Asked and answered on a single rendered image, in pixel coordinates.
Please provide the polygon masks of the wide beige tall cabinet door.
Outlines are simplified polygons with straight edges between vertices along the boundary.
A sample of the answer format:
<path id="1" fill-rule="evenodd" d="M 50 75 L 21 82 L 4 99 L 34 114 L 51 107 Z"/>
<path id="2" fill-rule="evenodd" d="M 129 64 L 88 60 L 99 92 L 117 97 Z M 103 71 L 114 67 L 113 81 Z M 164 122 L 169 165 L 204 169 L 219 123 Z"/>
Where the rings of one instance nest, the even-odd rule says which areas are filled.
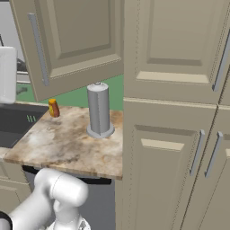
<path id="1" fill-rule="evenodd" d="M 125 0 L 124 95 L 215 104 L 230 0 Z"/>

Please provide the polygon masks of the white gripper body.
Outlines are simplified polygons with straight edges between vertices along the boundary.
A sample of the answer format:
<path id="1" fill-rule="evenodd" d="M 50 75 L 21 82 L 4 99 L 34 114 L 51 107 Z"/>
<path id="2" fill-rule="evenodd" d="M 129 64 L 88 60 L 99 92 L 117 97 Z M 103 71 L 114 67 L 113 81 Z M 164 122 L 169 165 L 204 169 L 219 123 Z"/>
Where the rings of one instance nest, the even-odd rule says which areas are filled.
<path id="1" fill-rule="evenodd" d="M 17 50 L 0 47 L 0 103 L 16 101 Z"/>

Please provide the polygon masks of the orange and yellow bottle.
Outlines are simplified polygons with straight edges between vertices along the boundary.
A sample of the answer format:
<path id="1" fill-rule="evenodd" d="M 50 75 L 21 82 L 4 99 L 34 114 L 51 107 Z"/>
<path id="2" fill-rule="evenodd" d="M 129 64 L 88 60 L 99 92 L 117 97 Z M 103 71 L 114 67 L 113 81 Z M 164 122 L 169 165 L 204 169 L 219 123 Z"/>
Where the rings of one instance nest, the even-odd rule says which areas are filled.
<path id="1" fill-rule="evenodd" d="M 60 116 L 58 103 L 55 99 L 49 99 L 49 114 L 53 118 Z"/>

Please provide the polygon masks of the dark grey sink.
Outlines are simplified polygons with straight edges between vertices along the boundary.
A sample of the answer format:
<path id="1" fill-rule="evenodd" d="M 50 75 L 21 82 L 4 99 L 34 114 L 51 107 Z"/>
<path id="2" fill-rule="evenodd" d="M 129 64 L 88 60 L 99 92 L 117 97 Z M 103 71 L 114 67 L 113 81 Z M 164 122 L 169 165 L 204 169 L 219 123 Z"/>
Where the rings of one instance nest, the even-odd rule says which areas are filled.
<path id="1" fill-rule="evenodd" d="M 0 147 L 13 148 L 48 109 L 30 104 L 0 106 Z"/>

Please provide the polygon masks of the beige base cabinet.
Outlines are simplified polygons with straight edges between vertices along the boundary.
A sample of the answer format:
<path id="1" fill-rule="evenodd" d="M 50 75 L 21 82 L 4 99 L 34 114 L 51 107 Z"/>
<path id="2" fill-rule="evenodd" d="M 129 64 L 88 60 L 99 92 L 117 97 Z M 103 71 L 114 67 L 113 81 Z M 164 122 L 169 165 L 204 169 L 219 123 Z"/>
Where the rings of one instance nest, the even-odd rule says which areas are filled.
<path id="1" fill-rule="evenodd" d="M 9 214 L 30 194 L 30 183 L 22 167 L 0 161 L 0 210 Z"/>

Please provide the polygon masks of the dark grey dishwasher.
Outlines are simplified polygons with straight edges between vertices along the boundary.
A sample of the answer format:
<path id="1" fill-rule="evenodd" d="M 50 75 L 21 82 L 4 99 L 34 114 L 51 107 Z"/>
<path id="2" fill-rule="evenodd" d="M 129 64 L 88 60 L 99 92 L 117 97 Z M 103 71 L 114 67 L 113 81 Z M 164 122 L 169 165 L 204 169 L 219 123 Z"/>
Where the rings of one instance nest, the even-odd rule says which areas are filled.
<path id="1" fill-rule="evenodd" d="M 91 179 L 87 201 L 79 208 L 80 214 L 88 221 L 92 230 L 115 230 L 115 181 L 102 184 L 99 177 L 73 174 L 77 178 Z"/>

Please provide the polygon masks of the beige wall cabinet door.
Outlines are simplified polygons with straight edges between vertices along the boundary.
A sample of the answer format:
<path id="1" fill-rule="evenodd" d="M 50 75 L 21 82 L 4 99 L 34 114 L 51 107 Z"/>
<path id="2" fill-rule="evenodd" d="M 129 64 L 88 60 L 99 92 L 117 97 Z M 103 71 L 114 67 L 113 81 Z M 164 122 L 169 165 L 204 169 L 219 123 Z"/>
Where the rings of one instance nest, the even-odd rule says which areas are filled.
<path id="1" fill-rule="evenodd" d="M 123 73 L 124 0 L 9 1 L 37 101 Z M 49 86 L 28 13 L 36 14 Z"/>

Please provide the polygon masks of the grey paper towel holder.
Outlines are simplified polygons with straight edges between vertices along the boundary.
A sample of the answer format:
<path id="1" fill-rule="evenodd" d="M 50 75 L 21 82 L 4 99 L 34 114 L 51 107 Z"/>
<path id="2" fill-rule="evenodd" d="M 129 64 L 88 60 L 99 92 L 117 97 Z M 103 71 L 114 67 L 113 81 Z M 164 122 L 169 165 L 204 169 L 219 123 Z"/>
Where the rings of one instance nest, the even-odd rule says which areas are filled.
<path id="1" fill-rule="evenodd" d="M 89 84 L 87 96 L 90 115 L 87 134 L 94 138 L 111 136 L 115 128 L 110 121 L 109 86 L 102 82 Z"/>

